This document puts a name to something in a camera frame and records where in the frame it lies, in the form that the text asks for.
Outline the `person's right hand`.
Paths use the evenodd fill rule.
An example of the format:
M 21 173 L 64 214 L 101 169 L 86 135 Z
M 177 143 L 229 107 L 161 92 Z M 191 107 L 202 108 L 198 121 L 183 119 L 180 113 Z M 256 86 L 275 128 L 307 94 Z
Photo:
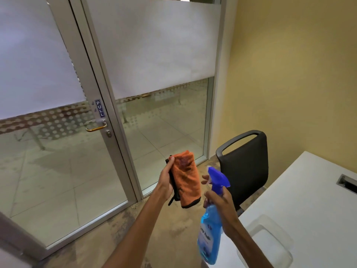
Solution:
M 225 186 L 222 187 L 222 194 L 219 196 L 222 197 L 223 203 L 220 206 L 216 206 L 216 208 L 221 218 L 222 228 L 224 233 L 232 239 L 236 236 L 241 223 L 235 210 L 231 194 Z

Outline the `person's left hand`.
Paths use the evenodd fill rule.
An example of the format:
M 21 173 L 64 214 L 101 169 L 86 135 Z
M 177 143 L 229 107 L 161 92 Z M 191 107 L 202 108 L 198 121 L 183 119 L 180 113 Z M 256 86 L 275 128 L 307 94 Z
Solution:
M 158 183 L 152 193 L 156 198 L 162 202 L 166 202 L 172 195 L 173 187 L 170 181 L 170 175 L 166 174 L 166 165 L 160 172 Z

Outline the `orange microfiber cloth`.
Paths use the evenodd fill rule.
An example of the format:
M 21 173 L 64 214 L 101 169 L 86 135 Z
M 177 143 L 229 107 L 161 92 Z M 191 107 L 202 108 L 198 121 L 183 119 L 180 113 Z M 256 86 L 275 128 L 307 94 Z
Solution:
M 180 202 L 183 209 L 193 207 L 201 200 L 200 175 L 194 161 L 194 153 L 186 150 L 173 155 L 174 164 L 169 171 L 170 183 L 173 187 L 173 201 Z

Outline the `blue spray bottle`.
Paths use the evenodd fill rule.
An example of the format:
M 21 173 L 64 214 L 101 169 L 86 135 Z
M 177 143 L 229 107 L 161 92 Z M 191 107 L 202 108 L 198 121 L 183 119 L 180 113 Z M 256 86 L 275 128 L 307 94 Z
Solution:
M 222 196 L 223 187 L 230 187 L 228 178 L 212 166 L 208 167 L 208 175 L 208 183 L 212 184 L 211 190 Z M 197 244 L 202 259 L 210 265 L 216 263 L 222 233 L 222 222 L 217 207 L 212 202 L 209 202 L 201 218 Z

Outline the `person's right forearm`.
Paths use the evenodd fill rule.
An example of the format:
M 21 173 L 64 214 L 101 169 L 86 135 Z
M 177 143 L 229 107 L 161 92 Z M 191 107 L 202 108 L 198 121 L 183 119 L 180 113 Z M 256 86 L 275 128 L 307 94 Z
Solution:
M 238 218 L 224 219 L 223 230 L 233 241 L 249 268 L 274 268 Z

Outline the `person's left forearm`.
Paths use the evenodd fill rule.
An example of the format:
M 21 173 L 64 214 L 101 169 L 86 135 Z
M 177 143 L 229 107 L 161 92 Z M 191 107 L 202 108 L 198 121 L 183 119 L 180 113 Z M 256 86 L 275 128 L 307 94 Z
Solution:
M 149 239 L 172 189 L 154 189 L 138 217 L 102 268 L 141 268 Z

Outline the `black office chair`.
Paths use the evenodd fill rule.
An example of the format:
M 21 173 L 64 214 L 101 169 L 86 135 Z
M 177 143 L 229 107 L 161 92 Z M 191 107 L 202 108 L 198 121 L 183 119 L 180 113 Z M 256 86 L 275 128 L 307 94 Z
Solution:
M 234 143 L 255 135 L 254 138 L 223 154 Z M 216 149 L 220 171 L 228 178 L 235 210 L 240 216 L 244 210 L 240 205 L 261 189 L 268 180 L 268 148 L 266 134 L 259 130 L 250 130 L 240 134 Z

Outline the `clear plastic container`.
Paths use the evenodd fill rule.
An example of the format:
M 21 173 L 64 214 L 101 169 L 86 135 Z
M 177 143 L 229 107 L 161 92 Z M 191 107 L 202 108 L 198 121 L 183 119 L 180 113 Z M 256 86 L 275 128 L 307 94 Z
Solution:
M 239 219 L 273 268 L 296 268 L 293 236 L 278 219 L 268 213 L 247 212 Z

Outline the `blue door sign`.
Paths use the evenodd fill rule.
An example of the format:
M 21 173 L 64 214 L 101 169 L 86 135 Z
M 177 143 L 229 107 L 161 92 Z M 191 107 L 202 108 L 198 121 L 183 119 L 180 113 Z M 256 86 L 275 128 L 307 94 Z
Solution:
M 96 105 L 97 111 L 98 111 L 98 113 L 100 115 L 100 118 L 105 118 L 106 114 L 105 114 L 105 110 L 103 108 L 103 105 L 101 103 L 101 100 L 100 99 L 96 99 L 95 100 L 95 105 Z

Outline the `frosted glass partition panel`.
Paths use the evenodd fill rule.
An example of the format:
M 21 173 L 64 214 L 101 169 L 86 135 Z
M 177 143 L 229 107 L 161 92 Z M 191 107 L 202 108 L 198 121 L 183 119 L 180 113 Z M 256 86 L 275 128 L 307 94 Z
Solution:
M 81 0 L 143 195 L 165 159 L 208 158 L 221 0 Z M 126 103 L 128 123 L 118 104 Z

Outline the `frosted glass door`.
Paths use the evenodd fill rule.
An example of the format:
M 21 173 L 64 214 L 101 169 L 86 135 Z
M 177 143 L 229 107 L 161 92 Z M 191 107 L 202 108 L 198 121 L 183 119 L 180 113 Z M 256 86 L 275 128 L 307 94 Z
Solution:
M 86 24 L 81 0 L 0 0 L 0 251 L 30 264 L 137 201 Z

